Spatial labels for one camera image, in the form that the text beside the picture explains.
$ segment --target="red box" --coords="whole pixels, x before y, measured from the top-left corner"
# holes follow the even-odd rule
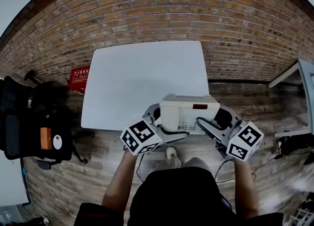
[[[90,67],[80,67],[72,69],[68,88],[85,94],[89,68]]]

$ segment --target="forearm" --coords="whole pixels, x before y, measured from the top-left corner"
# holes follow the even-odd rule
[[[259,198],[249,163],[235,159],[235,209],[243,218],[258,216]]]
[[[124,213],[133,180],[137,156],[126,150],[103,198],[102,206]]]

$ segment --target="white table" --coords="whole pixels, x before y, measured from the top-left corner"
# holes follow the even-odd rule
[[[275,78],[271,83],[269,83],[268,87],[273,87],[278,84],[280,81],[287,78],[289,75],[294,73],[295,71],[299,70],[302,78],[302,83],[305,90],[305,96],[308,106],[308,115],[309,115],[309,125],[306,128],[299,129],[296,131],[289,131],[289,132],[282,132],[282,133],[275,133],[274,137],[283,137],[283,136],[293,136],[299,134],[314,134],[314,84],[313,79],[314,77],[314,65],[299,59],[297,63],[295,63],[291,68],[285,71],[282,75]]]
[[[96,50],[81,126],[123,130],[167,94],[209,95],[199,41],[162,41]]]

